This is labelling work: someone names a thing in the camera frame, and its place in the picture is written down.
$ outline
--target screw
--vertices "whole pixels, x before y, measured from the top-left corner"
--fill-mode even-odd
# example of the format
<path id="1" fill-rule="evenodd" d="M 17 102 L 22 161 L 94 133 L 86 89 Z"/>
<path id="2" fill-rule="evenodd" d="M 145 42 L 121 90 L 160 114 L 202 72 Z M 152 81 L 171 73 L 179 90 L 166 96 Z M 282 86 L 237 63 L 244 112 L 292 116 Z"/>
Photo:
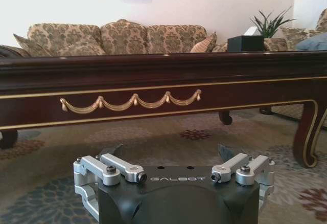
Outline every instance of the screw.
<path id="1" fill-rule="evenodd" d="M 108 172 L 109 174 L 116 173 L 116 167 L 115 167 L 115 166 L 108 166 L 108 167 L 107 167 L 107 172 Z"/>
<path id="2" fill-rule="evenodd" d="M 251 168 L 247 165 L 241 167 L 241 172 L 242 173 L 249 173 Z"/>
<path id="3" fill-rule="evenodd" d="M 140 173 L 137 176 L 137 183 L 144 183 L 147 180 L 148 176 L 144 173 Z"/>
<path id="4" fill-rule="evenodd" d="M 218 181 L 220 181 L 220 174 L 218 173 L 212 173 L 211 175 L 211 180 L 214 182 L 214 183 L 217 183 Z"/>

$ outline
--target metal clamp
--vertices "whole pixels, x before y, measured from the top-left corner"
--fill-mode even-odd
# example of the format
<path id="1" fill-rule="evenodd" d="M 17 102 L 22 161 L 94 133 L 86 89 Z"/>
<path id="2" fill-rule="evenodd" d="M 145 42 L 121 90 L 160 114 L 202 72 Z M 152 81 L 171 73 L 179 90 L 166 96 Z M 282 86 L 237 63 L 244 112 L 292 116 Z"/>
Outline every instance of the metal clamp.
<path id="1" fill-rule="evenodd" d="M 75 193 L 82 196 L 83 206 L 99 221 L 99 203 L 94 189 L 89 185 L 102 183 L 114 186 L 120 183 L 121 174 L 129 182 L 142 183 L 147 179 L 143 167 L 131 165 L 111 154 L 79 157 L 73 164 Z"/>
<path id="2" fill-rule="evenodd" d="M 211 179 L 213 182 L 229 182 L 231 175 L 236 172 L 242 165 L 249 163 L 248 155 L 239 153 L 227 162 L 212 167 Z"/>
<path id="3" fill-rule="evenodd" d="M 247 166 L 236 171 L 236 182 L 242 186 L 251 186 L 254 181 L 259 183 L 259 212 L 267 202 L 267 197 L 274 191 L 275 162 L 267 156 L 258 156 Z"/>
<path id="4" fill-rule="evenodd" d="M 231 175 L 236 173 L 236 182 L 241 186 L 251 186 L 254 181 L 259 183 L 259 212 L 267 202 L 267 197 L 274 191 L 275 162 L 266 156 L 256 159 L 240 153 L 222 165 L 212 168 L 211 179 L 215 183 L 230 181 Z"/>
<path id="5" fill-rule="evenodd" d="M 100 161 L 106 165 L 114 165 L 128 182 L 143 183 L 147 180 L 147 175 L 140 165 L 129 164 L 111 154 L 101 155 Z"/>

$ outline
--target tissue box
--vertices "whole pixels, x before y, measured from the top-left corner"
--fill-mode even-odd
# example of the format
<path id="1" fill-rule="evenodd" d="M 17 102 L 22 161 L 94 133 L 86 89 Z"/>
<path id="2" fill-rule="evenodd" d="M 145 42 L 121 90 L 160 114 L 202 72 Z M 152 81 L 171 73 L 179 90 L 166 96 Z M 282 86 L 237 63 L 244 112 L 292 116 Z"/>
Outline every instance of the tissue box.
<path id="1" fill-rule="evenodd" d="M 237 36 L 228 39 L 228 52 L 264 51 L 263 36 Z"/>

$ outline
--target carpet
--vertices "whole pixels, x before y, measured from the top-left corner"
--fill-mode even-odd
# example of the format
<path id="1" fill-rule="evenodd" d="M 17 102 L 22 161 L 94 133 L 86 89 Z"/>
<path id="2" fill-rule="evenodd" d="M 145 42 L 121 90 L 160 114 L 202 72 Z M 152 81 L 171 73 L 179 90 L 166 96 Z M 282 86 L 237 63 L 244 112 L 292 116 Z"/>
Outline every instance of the carpet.
<path id="1" fill-rule="evenodd" d="M 97 223 L 74 193 L 72 163 L 116 148 L 140 165 L 222 163 L 218 144 L 276 162 L 275 192 L 259 223 L 327 223 L 327 131 L 317 143 L 319 163 L 303 169 L 292 155 L 297 122 L 233 111 L 224 126 L 217 113 L 22 130 L 14 148 L 0 150 L 0 223 Z"/>

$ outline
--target sofa cushion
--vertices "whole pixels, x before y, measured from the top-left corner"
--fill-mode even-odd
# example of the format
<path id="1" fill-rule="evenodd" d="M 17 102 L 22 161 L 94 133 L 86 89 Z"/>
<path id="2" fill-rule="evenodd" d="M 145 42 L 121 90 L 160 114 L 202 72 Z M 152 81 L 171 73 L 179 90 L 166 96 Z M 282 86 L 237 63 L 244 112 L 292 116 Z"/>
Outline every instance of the sofa cushion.
<path id="1" fill-rule="evenodd" d="M 120 19 L 101 27 L 103 49 L 108 55 L 147 54 L 147 30 L 137 23 Z"/>
<path id="2" fill-rule="evenodd" d="M 38 44 L 36 41 L 23 38 L 14 34 L 18 44 L 29 53 L 31 57 L 49 57 L 52 56 L 43 46 Z"/>
<path id="3" fill-rule="evenodd" d="M 265 51 L 278 52 L 287 51 L 287 44 L 284 38 L 265 38 L 264 39 Z"/>
<path id="4" fill-rule="evenodd" d="M 99 43 L 93 38 L 80 40 L 66 48 L 59 50 L 59 56 L 94 56 L 106 55 Z"/>
<path id="5" fill-rule="evenodd" d="M 189 53 L 192 47 L 205 40 L 206 30 L 192 25 L 156 25 L 147 27 L 149 54 Z"/>
<path id="6" fill-rule="evenodd" d="M 217 44 L 214 49 L 213 49 L 213 53 L 224 53 L 227 52 L 227 47 L 228 47 L 228 42 L 224 42 L 224 43 L 219 43 Z"/>
<path id="7" fill-rule="evenodd" d="M 217 35 L 214 32 L 210 36 L 208 36 L 205 40 L 198 42 L 191 49 L 191 53 L 208 53 L 213 50 L 216 46 Z"/>
<path id="8" fill-rule="evenodd" d="M 323 12 L 321 13 L 316 30 L 327 32 L 327 9 L 323 10 Z"/>
<path id="9" fill-rule="evenodd" d="M 82 39 L 92 36 L 101 44 L 101 32 L 98 26 L 71 24 L 35 24 L 30 26 L 28 38 L 37 42 L 54 56 L 59 51 Z"/>
<path id="10" fill-rule="evenodd" d="M 327 50 L 327 32 L 310 37 L 296 45 L 299 51 Z"/>
<path id="11" fill-rule="evenodd" d="M 287 49 L 289 51 L 296 51 L 296 45 L 300 41 L 322 33 L 321 31 L 304 28 L 281 27 L 281 30 L 286 39 Z"/>

